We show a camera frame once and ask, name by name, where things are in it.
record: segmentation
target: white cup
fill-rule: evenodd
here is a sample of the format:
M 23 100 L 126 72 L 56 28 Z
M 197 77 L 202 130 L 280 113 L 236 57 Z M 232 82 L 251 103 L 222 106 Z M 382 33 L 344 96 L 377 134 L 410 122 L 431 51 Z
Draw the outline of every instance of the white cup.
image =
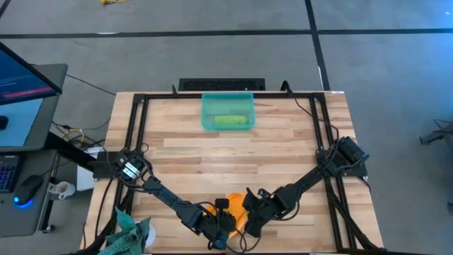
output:
M 70 184 L 67 181 L 62 181 L 58 184 L 49 183 L 49 188 L 47 189 L 52 194 L 59 194 L 58 198 L 64 200 L 66 197 L 71 196 L 76 192 L 76 186 Z

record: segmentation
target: black stand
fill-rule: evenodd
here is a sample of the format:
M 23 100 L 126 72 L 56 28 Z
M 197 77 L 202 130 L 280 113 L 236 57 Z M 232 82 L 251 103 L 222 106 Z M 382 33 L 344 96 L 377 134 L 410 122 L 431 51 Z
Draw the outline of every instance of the black stand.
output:
M 60 155 L 72 160 L 86 169 L 91 169 L 88 163 L 96 160 L 89 154 L 82 152 L 80 149 L 72 146 L 52 132 L 49 132 L 49 135 L 47 136 L 44 149 L 56 149 Z

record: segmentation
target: keyboard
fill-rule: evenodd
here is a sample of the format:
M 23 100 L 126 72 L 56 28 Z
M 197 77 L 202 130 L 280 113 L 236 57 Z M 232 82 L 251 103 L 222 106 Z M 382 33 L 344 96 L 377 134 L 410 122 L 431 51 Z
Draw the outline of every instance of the keyboard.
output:
M 264 91 L 264 79 L 179 79 L 179 91 Z
M 18 155 L 0 155 L 0 193 L 11 193 L 20 171 Z

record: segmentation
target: teal plastic container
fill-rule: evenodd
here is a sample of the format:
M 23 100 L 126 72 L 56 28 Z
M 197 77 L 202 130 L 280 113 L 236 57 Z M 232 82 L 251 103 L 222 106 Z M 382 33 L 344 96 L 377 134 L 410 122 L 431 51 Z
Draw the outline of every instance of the teal plastic container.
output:
M 252 93 L 204 93 L 201 123 L 206 130 L 249 130 L 255 125 Z

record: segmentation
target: floor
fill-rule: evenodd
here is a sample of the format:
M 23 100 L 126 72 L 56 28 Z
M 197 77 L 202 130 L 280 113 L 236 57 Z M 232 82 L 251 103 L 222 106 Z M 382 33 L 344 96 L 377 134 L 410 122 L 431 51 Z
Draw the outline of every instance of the floor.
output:
M 443 142 L 422 146 L 418 137 L 437 128 L 432 119 L 453 120 L 453 33 L 408 34 L 407 29 L 453 28 L 453 2 L 311 3 L 318 30 L 400 29 L 393 35 L 320 35 L 321 71 L 327 71 L 331 90 L 345 91 L 359 142 L 371 154 L 369 183 L 385 247 L 450 254 L 452 154 Z M 309 34 L 138 37 L 159 31 L 301 31 L 310 29 L 308 17 L 302 0 L 130 0 L 109 6 L 96 0 L 14 0 L 1 17 L 0 41 L 30 63 L 67 63 L 69 74 L 112 92 L 169 91 L 179 78 L 190 77 L 262 77 L 268 90 L 286 79 L 293 89 L 313 91 L 327 83 L 321 85 L 319 52 Z M 81 35 L 114 32 L 138 33 Z M 22 36 L 41 33 L 80 34 Z M 4 39 L 5 34 L 15 39 Z M 55 121 L 95 127 L 108 118 L 113 100 L 67 78 Z M 105 132 L 106 127 L 87 131 L 96 140 Z M 71 168 L 60 172 L 74 179 Z M 55 203 L 55 233 L 0 239 L 0 247 L 5 254 L 77 250 L 89 201 L 87 191 Z

